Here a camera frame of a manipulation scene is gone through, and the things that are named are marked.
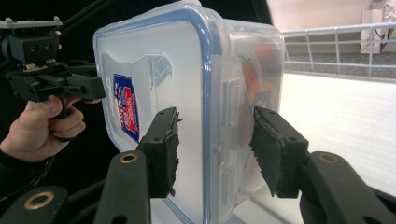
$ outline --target white wall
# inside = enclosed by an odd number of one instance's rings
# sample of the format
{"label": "white wall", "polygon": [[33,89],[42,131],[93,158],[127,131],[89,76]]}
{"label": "white wall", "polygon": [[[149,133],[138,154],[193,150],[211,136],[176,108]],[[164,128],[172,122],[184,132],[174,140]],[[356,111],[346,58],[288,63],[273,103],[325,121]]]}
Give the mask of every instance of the white wall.
{"label": "white wall", "polygon": [[355,25],[371,0],[267,0],[273,23],[281,31]]}

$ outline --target black sleeve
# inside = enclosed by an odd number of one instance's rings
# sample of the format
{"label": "black sleeve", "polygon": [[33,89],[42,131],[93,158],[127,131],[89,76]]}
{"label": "black sleeve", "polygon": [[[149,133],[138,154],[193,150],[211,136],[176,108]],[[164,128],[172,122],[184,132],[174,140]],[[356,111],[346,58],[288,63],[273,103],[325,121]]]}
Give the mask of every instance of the black sleeve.
{"label": "black sleeve", "polygon": [[[0,142],[7,131],[2,131]],[[21,161],[0,149],[0,215],[15,199],[42,182],[52,161],[53,157],[41,162]]]}

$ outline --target clear plastic container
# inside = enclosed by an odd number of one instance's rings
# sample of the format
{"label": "clear plastic container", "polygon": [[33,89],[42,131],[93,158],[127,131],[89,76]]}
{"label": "clear plastic container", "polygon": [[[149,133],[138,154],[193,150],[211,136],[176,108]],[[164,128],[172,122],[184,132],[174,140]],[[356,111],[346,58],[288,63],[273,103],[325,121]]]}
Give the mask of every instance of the clear plastic container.
{"label": "clear plastic container", "polygon": [[252,108],[279,108],[281,33],[180,1],[109,24],[93,42],[113,143],[136,149],[155,114],[176,106],[176,195],[166,202],[186,223],[227,221],[263,183],[248,145]]}

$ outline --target container label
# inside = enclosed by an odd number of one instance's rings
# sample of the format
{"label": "container label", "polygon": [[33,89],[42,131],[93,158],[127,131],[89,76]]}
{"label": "container label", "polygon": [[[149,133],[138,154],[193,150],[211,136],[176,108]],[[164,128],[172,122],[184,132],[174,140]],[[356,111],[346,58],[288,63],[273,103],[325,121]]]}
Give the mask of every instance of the container label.
{"label": "container label", "polygon": [[121,128],[138,143],[140,134],[139,116],[132,79],[114,74],[114,94],[118,104]]}

